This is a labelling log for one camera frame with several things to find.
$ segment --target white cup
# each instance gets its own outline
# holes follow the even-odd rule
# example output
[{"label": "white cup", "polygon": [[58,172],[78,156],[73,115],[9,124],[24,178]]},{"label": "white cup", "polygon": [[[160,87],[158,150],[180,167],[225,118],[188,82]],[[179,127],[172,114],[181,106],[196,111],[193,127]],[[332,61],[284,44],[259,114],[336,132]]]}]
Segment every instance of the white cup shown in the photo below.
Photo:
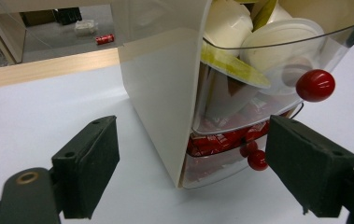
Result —
[{"label": "white cup", "polygon": [[298,18],[274,21],[244,41],[242,47],[248,49],[240,50],[240,59],[263,73],[297,56],[315,61],[325,39],[300,40],[323,34],[322,28],[314,21]]},{"label": "white cup", "polygon": [[[248,9],[234,0],[213,2],[206,20],[204,38],[220,48],[240,48],[253,28],[249,15]],[[229,51],[238,55],[238,49]]]},{"label": "white cup", "polygon": [[267,24],[273,21],[284,21],[288,19],[292,19],[292,16],[277,2],[275,9],[273,9],[272,14],[270,15],[270,18],[267,21]]}]

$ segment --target screw hole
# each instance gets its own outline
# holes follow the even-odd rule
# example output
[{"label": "screw hole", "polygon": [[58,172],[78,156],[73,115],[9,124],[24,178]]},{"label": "screw hole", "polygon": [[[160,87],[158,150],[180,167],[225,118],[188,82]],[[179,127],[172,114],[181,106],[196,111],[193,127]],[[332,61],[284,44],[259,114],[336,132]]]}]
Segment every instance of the screw hole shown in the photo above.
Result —
[{"label": "screw hole", "polygon": [[65,153],[65,156],[67,158],[74,157],[75,156],[75,152],[67,152],[67,153]]},{"label": "screw hole", "polygon": [[39,174],[37,172],[28,172],[23,175],[20,175],[19,178],[17,178],[17,183],[20,185],[29,184],[37,180],[38,177]]}]

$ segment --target white surface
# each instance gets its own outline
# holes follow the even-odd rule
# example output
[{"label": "white surface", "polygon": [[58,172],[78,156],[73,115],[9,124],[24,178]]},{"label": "white surface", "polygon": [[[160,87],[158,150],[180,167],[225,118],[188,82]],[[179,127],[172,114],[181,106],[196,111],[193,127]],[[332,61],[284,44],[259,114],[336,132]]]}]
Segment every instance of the white surface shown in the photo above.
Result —
[{"label": "white surface", "polygon": [[[354,48],[333,71],[336,91],[298,120],[354,152]],[[118,66],[0,88],[0,195],[23,169],[50,157],[88,122],[118,117],[120,163],[89,220],[63,223],[346,223],[303,216],[271,169],[246,169],[200,189],[176,189],[121,84]]]}]

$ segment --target red packaging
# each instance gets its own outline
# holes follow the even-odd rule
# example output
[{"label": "red packaging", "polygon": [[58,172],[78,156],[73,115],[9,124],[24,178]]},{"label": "red packaging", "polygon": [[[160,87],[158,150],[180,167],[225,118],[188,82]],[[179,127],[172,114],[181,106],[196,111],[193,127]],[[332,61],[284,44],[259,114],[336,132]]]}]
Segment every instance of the red packaging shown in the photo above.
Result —
[{"label": "red packaging", "polygon": [[245,136],[246,142],[253,141],[255,139],[258,139],[264,135],[266,135],[269,132],[269,120],[255,124],[254,126],[250,127],[250,129],[247,131],[247,134]]},{"label": "red packaging", "polygon": [[188,153],[193,157],[209,156],[239,147],[247,131],[248,128],[211,135],[192,133],[188,143]]},{"label": "red packaging", "polygon": [[101,35],[97,36],[95,41],[97,42],[97,45],[103,45],[115,41],[115,36],[113,34]]}]

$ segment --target red object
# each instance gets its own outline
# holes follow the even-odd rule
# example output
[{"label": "red object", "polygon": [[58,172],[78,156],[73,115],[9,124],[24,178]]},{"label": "red object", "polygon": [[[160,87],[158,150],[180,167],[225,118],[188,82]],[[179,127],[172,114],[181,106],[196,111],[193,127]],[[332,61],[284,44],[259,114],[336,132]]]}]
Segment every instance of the red object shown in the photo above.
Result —
[{"label": "red object", "polygon": [[264,151],[256,150],[249,154],[248,165],[256,171],[263,171],[269,166],[264,158]]},{"label": "red object", "polygon": [[187,152],[193,157],[209,156],[240,147],[247,131],[248,128],[211,135],[197,135],[192,133]]},{"label": "red object", "polygon": [[269,120],[253,125],[249,128],[246,135],[246,142],[253,141],[264,135],[269,131]]},{"label": "red object", "polygon": [[333,76],[321,69],[304,73],[296,83],[296,92],[308,102],[320,102],[334,91],[336,84]]},{"label": "red object", "polygon": [[115,36],[113,34],[101,35],[97,36],[95,41],[97,42],[97,45],[103,45],[115,41]]},{"label": "red object", "polygon": [[255,141],[252,141],[240,147],[240,154],[242,157],[246,158],[256,150],[259,150],[258,144]]}]

